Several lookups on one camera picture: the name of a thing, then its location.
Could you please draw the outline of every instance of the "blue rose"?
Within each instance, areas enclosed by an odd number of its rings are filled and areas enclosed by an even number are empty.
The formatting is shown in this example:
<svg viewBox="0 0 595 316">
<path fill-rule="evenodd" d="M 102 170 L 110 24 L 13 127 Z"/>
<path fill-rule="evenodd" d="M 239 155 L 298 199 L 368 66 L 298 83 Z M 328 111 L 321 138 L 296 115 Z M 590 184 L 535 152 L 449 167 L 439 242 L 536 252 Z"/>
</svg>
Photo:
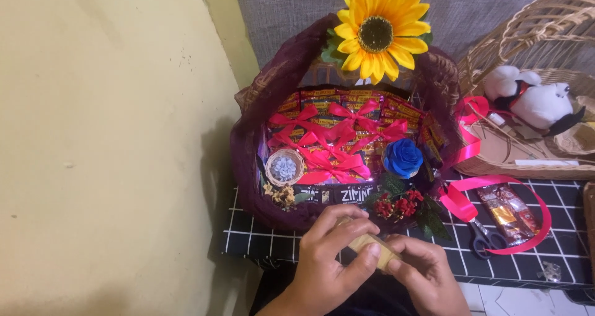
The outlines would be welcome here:
<svg viewBox="0 0 595 316">
<path fill-rule="evenodd" d="M 384 151 L 384 168 L 387 171 L 408 179 L 420 169 L 424 157 L 420 149 L 409 138 L 403 138 L 386 145 Z"/>
</svg>

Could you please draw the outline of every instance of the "scissors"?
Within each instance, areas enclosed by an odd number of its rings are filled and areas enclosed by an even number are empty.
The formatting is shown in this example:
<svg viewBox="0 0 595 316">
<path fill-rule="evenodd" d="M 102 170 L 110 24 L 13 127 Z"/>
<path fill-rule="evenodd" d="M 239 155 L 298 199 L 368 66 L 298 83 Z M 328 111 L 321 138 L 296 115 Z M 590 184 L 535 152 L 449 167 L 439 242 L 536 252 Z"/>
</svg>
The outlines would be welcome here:
<svg viewBox="0 0 595 316">
<path fill-rule="evenodd" d="M 499 250 L 502 249 L 502 246 L 505 248 L 508 245 L 504 236 L 486 229 L 475 218 L 472 218 L 468 224 L 473 229 L 475 235 L 472 243 L 473 251 L 481 259 L 491 258 L 491 254 L 485 251 L 486 249 Z"/>
</svg>

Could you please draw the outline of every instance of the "white tile floor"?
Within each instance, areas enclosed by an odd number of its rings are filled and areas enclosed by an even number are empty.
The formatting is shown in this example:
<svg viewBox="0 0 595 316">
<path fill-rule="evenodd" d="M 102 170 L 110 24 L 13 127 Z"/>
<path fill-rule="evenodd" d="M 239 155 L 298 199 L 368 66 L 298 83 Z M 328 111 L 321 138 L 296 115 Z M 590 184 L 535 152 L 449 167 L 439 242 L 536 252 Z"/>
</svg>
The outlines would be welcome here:
<svg viewBox="0 0 595 316">
<path fill-rule="evenodd" d="M 561 290 L 459 285 L 473 316 L 595 316 L 595 307 L 575 304 Z"/>
</svg>

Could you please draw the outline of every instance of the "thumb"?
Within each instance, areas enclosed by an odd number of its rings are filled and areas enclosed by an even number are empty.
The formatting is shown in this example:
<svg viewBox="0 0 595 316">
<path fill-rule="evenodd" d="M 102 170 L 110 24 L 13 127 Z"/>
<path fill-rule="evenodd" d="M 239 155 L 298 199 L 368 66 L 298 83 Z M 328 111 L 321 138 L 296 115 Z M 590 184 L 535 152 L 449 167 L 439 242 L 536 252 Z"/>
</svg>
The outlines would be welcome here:
<svg viewBox="0 0 595 316">
<path fill-rule="evenodd" d="M 391 259 L 388 263 L 387 269 L 395 279 L 402 283 L 410 294 L 424 292 L 431 292 L 433 290 L 432 284 L 426 279 L 415 267 L 403 262 L 401 260 Z"/>
<path fill-rule="evenodd" d="M 380 245 L 370 243 L 364 246 L 358 256 L 341 273 L 344 287 L 355 292 L 368 278 L 374 274 L 380 259 Z"/>
</svg>

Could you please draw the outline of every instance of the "black and white checkered cloth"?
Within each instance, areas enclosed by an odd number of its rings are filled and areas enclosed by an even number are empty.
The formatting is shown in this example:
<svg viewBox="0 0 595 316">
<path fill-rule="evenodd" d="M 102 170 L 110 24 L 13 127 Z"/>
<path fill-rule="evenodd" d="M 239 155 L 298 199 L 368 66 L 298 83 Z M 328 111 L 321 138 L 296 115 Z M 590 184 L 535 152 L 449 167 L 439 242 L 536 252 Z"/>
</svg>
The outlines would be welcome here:
<svg viewBox="0 0 595 316">
<path fill-rule="evenodd" d="M 449 181 L 466 178 L 453 172 L 446 176 Z M 457 281 L 489 284 L 505 287 L 532 289 L 589 289 L 593 286 L 591 262 L 589 259 L 587 228 L 585 225 L 582 199 L 583 183 L 575 181 L 520 180 L 535 191 L 547 204 L 552 214 L 552 238 L 547 238 L 530 251 L 515 255 L 495 255 L 481 260 L 469 249 L 471 230 L 468 225 L 446 210 L 442 221 L 454 241 L 432 238 L 432 243 L 441 245 L 446 251 L 450 267 Z M 535 196 L 523 185 L 511 184 L 517 194 L 534 207 L 533 213 L 541 219 L 541 211 Z M 480 204 L 475 191 L 466 191 L 467 198 L 478 209 L 477 220 L 488 229 L 496 229 L 490 214 Z M 257 261 L 261 266 L 274 267 L 277 260 L 297 262 L 301 235 L 295 231 L 269 229 L 241 208 L 236 201 L 228 211 L 228 228 L 224 230 L 221 250 L 235 256 Z M 418 229 L 408 229 L 407 235 L 425 240 Z M 350 249 L 341 251 L 338 260 L 348 264 L 355 257 Z M 543 262 L 557 264 L 562 269 L 561 282 L 548 282 L 543 272 Z"/>
</svg>

